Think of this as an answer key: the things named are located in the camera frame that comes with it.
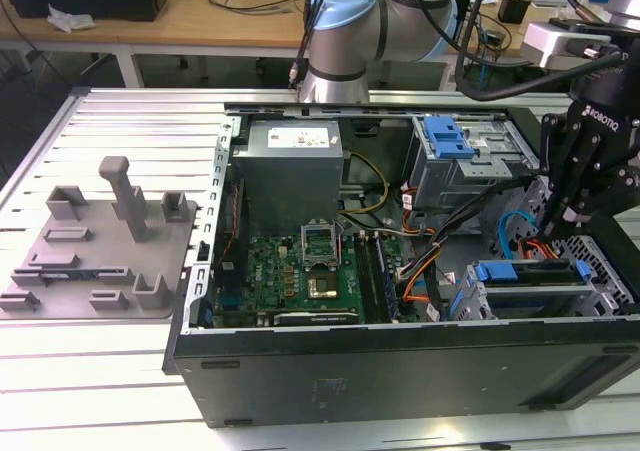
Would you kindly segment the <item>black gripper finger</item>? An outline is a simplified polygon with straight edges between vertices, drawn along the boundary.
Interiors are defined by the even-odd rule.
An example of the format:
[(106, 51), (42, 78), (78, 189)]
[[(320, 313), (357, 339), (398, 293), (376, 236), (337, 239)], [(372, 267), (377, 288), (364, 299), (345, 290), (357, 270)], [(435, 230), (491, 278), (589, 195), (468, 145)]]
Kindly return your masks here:
[(639, 205), (639, 168), (618, 166), (606, 172), (571, 173), (549, 198), (549, 238), (564, 239), (597, 216), (612, 217)]
[(549, 197), (538, 217), (539, 236), (570, 234), (578, 221), (584, 176), (592, 169), (600, 134), (580, 120), (546, 114), (541, 125), (540, 170), (548, 178)]

